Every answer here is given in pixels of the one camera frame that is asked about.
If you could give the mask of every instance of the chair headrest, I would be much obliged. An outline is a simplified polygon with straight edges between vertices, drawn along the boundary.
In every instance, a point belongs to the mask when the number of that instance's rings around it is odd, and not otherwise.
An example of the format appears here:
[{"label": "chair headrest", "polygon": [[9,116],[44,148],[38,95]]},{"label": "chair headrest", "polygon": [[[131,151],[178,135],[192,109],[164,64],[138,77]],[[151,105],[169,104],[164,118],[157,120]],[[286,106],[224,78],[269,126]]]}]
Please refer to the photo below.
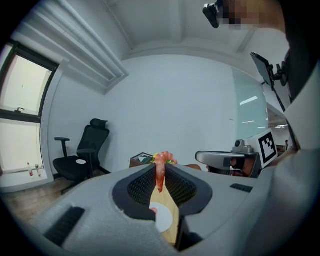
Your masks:
[{"label": "chair headrest", "polygon": [[92,119],[90,121],[90,125],[93,126],[93,127],[96,127],[96,128],[99,128],[99,129],[106,129],[106,123],[108,121],[104,121],[104,120],[100,120],[100,119]]}]

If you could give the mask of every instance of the shrimp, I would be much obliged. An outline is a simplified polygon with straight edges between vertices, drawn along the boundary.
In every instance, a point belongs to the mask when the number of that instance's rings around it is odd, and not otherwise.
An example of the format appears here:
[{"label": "shrimp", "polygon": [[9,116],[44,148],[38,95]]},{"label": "shrimp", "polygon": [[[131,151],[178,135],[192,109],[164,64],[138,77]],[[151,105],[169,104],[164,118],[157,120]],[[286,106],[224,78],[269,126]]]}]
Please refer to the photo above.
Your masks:
[{"label": "shrimp", "polygon": [[154,208],[154,207],[153,207],[153,208],[150,208],[150,210],[151,210],[151,211],[154,211],[155,214],[158,213],[158,210],[157,210],[156,208]]},{"label": "shrimp", "polygon": [[165,181],[165,164],[168,160],[171,160],[175,164],[178,163],[178,161],[175,159],[175,156],[168,151],[164,151],[158,155],[156,155],[154,159],[155,163],[155,183],[158,186],[159,193],[162,192],[164,188],[164,181]]}]

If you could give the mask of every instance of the wooden floor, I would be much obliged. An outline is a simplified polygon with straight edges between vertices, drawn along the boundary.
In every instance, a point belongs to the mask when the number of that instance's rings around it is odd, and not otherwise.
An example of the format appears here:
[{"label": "wooden floor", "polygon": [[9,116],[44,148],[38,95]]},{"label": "wooden floor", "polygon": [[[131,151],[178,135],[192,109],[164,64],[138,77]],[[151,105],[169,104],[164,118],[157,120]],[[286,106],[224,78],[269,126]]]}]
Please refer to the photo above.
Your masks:
[{"label": "wooden floor", "polygon": [[[97,177],[105,174],[100,170],[95,170],[93,175]],[[61,190],[72,183],[73,181],[61,177],[49,184],[19,192],[5,193],[2,198],[14,215],[23,221],[30,222],[61,197]]]}]

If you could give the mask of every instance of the small bottle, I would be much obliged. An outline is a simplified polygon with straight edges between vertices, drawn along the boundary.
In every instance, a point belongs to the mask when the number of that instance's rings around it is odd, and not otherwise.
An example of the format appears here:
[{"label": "small bottle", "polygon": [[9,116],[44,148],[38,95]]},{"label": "small bottle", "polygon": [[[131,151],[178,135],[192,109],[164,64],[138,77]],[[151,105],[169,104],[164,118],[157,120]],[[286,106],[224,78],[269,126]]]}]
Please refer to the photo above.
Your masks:
[{"label": "small bottle", "polygon": [[35,165],[35,169],[36,169],[36,172],[38,173],[38,176],[41,177],[41,173],[40,173],[40,170],[39,170],[39,164]]},{"label": "small bottle", "polygon": [[28,172],[29,172],[30,177],[33,178],[34,177],[34,173],[32,172],[32,168],[31,168],[29,163],[28,163]]}]

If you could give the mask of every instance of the desk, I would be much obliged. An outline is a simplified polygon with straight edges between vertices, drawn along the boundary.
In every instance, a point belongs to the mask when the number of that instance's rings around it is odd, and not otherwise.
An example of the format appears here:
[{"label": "desk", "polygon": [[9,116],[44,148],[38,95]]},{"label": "desk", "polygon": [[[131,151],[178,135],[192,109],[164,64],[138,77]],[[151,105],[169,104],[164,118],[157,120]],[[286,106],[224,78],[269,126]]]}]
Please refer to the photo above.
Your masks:
[{"label": "desk", "polygon": [[155,186],[154,191],[152,192],[152,195],[151,195],[150,202],[156,202],[156,203],[163,204],[172,213],[173,222],[172,222],[171,227],[167,231],[165,231],[161,234],[163,235],[164,239],[166,239],[169,244],[175,245],[176,239],[177,239],[177,234],[178,234],[178,225],[179,225],[179,208],[175,204],[174,200],[172,199],[172,197],[166,187],[166,180],[164,180],[163,190],[161,193],[159,193],[159,191],[158,191],[158,186],[157,185]]}]

